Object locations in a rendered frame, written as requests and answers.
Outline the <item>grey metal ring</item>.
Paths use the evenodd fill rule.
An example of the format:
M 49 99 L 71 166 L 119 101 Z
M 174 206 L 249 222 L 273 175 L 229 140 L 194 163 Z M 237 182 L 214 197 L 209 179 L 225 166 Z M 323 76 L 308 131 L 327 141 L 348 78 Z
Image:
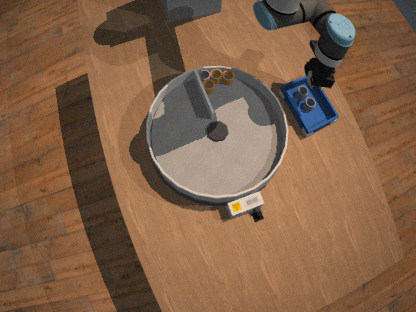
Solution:
M 300 91 L 302 91 L 304 94 L 300 93 L 299 89 L 300 89 Z M 307 89 L 305 86 L 299 86 L 299 88 L 298 88 L 298 90 L 297 90 L 297 92 L 296 92 L 296 96 L 297 96 L 299 99 L 304 100 L 304 99 L 306 98 L 307 94 L 308 94 L 308 89 Z
M 307 103 L 310 103 L 312 106 L 309 106 Z M 315 102 L 315 100 L 313 99 L 313 98 L 311 98 L 311 97 L 308 97 L 306 100 L 305 100 L 305 102 L 304 102 L 304 109 L 306 110 L 306 111 L 308 111 L 308 112 L 310 112 L 310 111 L 312 111 L 313 110 L 313 108 L 315 107 L 315 105 L 316 105 L 316 102 Z
M 209 72 L 209 71 L 207 71 L 207 70 L 201 70 L 198 74 L 199 74 L 199 77 L 200 77 L 200 79 L 201 79 L 201 82 L 203 82 L 203 81 L 204 81 L 204 80 L 206 80 L 206 79 L 210 79 L 210 72 Z M 203 78 L 201 78 L 202 76 L 206 76 L 206 77 L 208 77 L 208 78 L 203 79 Z

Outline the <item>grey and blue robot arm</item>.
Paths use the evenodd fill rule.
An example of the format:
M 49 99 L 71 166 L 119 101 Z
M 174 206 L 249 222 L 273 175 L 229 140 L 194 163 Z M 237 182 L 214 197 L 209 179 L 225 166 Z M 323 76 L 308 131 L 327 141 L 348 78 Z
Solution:
M 263 0 L 255 2 L 253 10 L 266 30 L 310 22 L 320 34 L 318 41 L 310 40 L 310 47 L 316 59 L 328 67 L 340 65 L 355 38 L 351 21 L 337 14 L 326 0 Z

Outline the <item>bronze bushing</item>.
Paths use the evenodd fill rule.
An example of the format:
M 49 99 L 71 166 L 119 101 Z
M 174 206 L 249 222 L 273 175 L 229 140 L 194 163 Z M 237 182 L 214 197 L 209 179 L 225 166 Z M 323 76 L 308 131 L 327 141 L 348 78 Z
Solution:
M 209 85 L 209 86 L 211 86 L 212 88 L 205 88 L 205 91 L 206 91 L 206 93 L 207 93 L 207 95 L 210 95 L 210 94 L 212 94 L 213 92 L 214 92 L 214 87 L 215 87 L 215 83 L 214 83 L 214 81 L 213 80 L 211 80 L 211 79 L 206 79 L 206 80 L 204 80 L 203 81 L 203 86 L 204 86 L 204 88 L 205 88 L 205 86 L 207 86 L 207 85 Z
M 224 77 L 230 77 L 232 79 L 226 79 Z M 224 71 L 223 74 L 222 74 L 222 83 L 224 85 L 228 85 L 229 86 L 229 85 L 232 85 L 233 84 L 233 81 L 234 81 L 234 73 L 232 71 L 230 71 L 230 70 Z
M 212 74 L 212 75 L 211 75 Z M 219 76 L 219 78 L 214 78 L 213 76 L 217 75 Z M 222 81 L 222 72 L 219 69 L 213 69 L 210 72 L 210 79 L 213 80 L 215 82 L 215 84 L 219 84 Z

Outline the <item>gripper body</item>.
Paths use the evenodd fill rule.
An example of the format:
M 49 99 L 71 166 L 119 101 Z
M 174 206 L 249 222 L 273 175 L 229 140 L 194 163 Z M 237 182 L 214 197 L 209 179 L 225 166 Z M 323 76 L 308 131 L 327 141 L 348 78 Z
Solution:
M 313 57 L 309 60 L 309 62 L 311 62 L 310 69 L 312 70 L 312 77 L 310 79 L 311 86 L 314 84 L 314 86 L 326 87 L 331 89 L 335 82 L 335 67 L 328 67 L 321 63 L 319 60 L 317 61 L 317 59 Z M 312 81 L 313 76 L 314 79 Z

